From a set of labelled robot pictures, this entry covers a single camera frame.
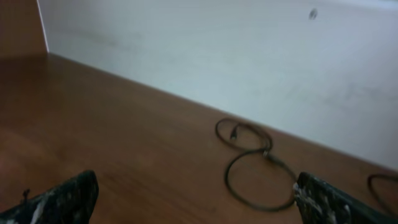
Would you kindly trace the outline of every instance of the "wooden floor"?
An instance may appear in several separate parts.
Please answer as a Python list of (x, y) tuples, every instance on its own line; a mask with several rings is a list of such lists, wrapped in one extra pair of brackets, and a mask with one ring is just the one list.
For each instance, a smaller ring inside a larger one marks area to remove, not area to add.
[[(214, 135), (225, 116), (54, 55), (3, 60), (0, 210), (26, 188), (33, 196), (93, 169), (91, 223), (301, 223), (296, 207), (256, 212), (227, 192), (223, 172), (239, 152)], [(379, 209), (366, 177), (388, 170), (268, 130), (272, 153), (297, 174), (311, 172)], [(237, 163), (231, 181), (264, 205), (288, 199), (293, 184), (257, 155)]]

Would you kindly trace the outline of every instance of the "white wall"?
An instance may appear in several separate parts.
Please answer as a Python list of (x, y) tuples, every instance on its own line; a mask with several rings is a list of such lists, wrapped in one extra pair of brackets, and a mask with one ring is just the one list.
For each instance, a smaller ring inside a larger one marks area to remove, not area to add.
[(393, 169), (396, 4), (40, 0), (51, 53)]

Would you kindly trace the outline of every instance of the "black object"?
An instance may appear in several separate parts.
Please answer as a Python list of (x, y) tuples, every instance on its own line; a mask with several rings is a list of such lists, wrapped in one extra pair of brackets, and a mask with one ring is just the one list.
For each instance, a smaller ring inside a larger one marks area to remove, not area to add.
[(373, 188), (373, 180), (374, 179), (382, 179), (382, 180), (388, 180), (391, 182), (398, 182), (398, 176), (393, 176), (393, 175), (385, 175), (385, 174), (373, 174), (368, 177), (368, 188), (373, 195), (373, 197), (377, 200), (379, 205), (392, 217), (398, 218), (398, 214), (394, 213), (392, 211), (392, 208), (388, 207), (387, 203), (384, 202), (380, 196), (376, 193), (376, 191)]
[(294, 185), (303, 224), (398, 224), (343, 191), (302, 172)]
[(0, 224), (87, 224), (98, 197), (94, 171), (78, 176), (0, 213)]
[[(218, 128), (220, 126), (221, 123), (225, 123), (225, 122), (229, 122), (229, 123), (234, 123), (234, 128), (230, 134), (229, 137), (229, 141), (224, 139)], [(246, 149), (243, 147), (239, 147), (237, 145), (235, 145), (233, 143), (233, 141), (238, 137), (238, 129), (247, 129), (249, 131), (251, 131), (252, 133), (254, 133), (256, 136), (258, 136), (258, 138), (261, 140), (262, 142), (262, 146), (259, 149)], [(231, 169), (232, 165), (239, 160), (240, 158), (250, 155), (250, 154), (262, 154), (262, 156), (264, 157), (264, 159), (267, 159), (268, 161), (272, 162), (274, 165), (277, 165), (281, 168), (283, 168), (283, 170), (285, 170), (292, 178), (293, 182), (296, 181), (296, 176), (294, 174), (294, 172), (286, 165), (284, 164), (280, 159), (276, 158), (275, 156), (269, 154), (269, 151), (272, 149), (272, 138), (271, 136), (265, 132), (263, 129), (261, 129), (258, 126), (255, 125), (251, 125), (251, 124), (245, 124), (245, 123), (241, 123), (239, 121), (233, 120), (233, 119), (229, 119), (229, 118), (225, 118), (220, 120), (219, 122), (217, 122), (216, 124), (216, 128), (215, 128), (215, 132), (217, 137), (225, 144), (229, 145), (230, 147), (233, 147), (235, 149), (239, 149), (244, 151), (242, 154), (238, 155), (237, 157), (235, 157), (228, 165), (227, 168), (225, 170), (224, 173), (224, 183), (226, 188), (228, 189), (228, 191), (231, 193), (231, 195), (236, 198), (237, 200), (239, 200), (240, 202), (250, 206), (253, 209), (256, 210), (260, 210), (260, 211), (264, 211), (264, 212), (277, 212), (286, 208), (289, 208), (291, 205), (294, 204), (294, 198), (291, 197), (287, 202), (285, 202), (283, 205), (279, 205), (276, 207), (266, 207), (263, 205), (258, 205), (255, 203), (252, 203), (248, 200), (246, 200), (245, 198), (243, 198), (242, 196), (240, 196), (231, 186), (231, 184), (229, 183), (229, 179), (228, 179), (228, 174), (229, 174), (229, 170)]]

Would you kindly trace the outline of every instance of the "black cable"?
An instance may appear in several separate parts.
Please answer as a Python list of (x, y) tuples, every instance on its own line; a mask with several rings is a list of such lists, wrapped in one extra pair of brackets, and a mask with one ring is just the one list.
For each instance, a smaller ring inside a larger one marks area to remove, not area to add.
[(384, 174), (373, 174), (368, 177), (368, 188), (369, 191), (371, 192), (372, 196), (376, 199), (376, 201), (379, 203), (379, 205), (392, 217), (398, 218), (398, 214), (394, 213), (392, 211), (392, 208), (390, 208), (385, 201), (383, 201), (380, 196), (376, 193), (376, 191), (373, 188), (373, 180), (374, 179), (383, 179), (383, 180), (388, 180), (392, 182), (398, 182), (398, 176), (393, 176), (393, 175), (384, 175)]
[[(244, 128), (247, 129), (251, 132), (253, 132), (255, 135), (257, 135), (259, 137), (259, 139), (262, 142), (262, 146), (259, 149), (246, 149), (244, 147), (240, 147), (237, 146), (235, 144), (233, 144), (231, 141), (226, 140), (225, 138), (222, 137), (222, 135), (220, 134), (218, 128), (220, 126), (221, 123), (224, 122), (230, 122), (230, 123), (234, 123), (234, 128), (232, 129), (232, 132), (230, 134), (229, 139), (230, 140), (234, 140), (238, 137), (238, 128)], [(229, 118), (225, 118), (220, 120), (219, 122), (216, 123), (216, 127), (215, 127), (215, 132), (217, 137), (225, 144), (227, 144), (230, 147), (233, 147), (235, 149), (240, 149), (243, 150), (244, 152), (240, 155), (238, 155), (237, 157), (235, 157), (227, 166), (225, 173), (224, 173), (224, 183), (226, 188), (228, 189), (228, 191), (231, 193), (231, 195), (239, 200), (240, 202), (248, 205), (249, 207), (255, 209), (255, 210), (260, 210), (260, 211), (264, 211), (264, 212), (278, 212), (280, 210), (289, 208), (291, 205), (294, 204), (295, 200), (293, 197), (293, 194), (291, 196), (291, 198), (285, 202), (282, 205), (276, 206), (276, 207), (266, 207), (263, 205), (258, 205), (255, 203), (252, 203), (248, 200), (246, 200), (245, 198), (243, 198), (242, 196), (240, 196), (231, 186), (230, 182), (229, 182), (229, 178), (228, 178), (228, 174), (229, 174), (229, 170), (231, 169), (232, 165), (239, 160), (240, 158), (250, 155), (250, 154), (255, 154), (255, 153), (261, 153), (262, 156), (267, 159), (268, 161), (270, 161), (271, 163), (273, 163), (274, 165), (277, 165), (281, 168), (283, 168), (283, 170), (285, 170), (288, 175), (290, 175), (290, 177), (292, 178), (292, 180), (294, 182), (296, 182), (297, 178), (296, 175), (294, 174), (294, 172), (285, 164), (283, 163), (280, 159), (276, 158), (275, 156), (269, 154), (269, 151), (272, 149), (273, 145), (272, 145), (272, 138), (271, 136), (265, 132), (263, 129), (261, 129), (258, 126), (255, 125), (251, 125), (251, 124), (245, 124), (245, 123), (241, 123), (239, 121), (233, 120), (233, 119), (229, 119)]]

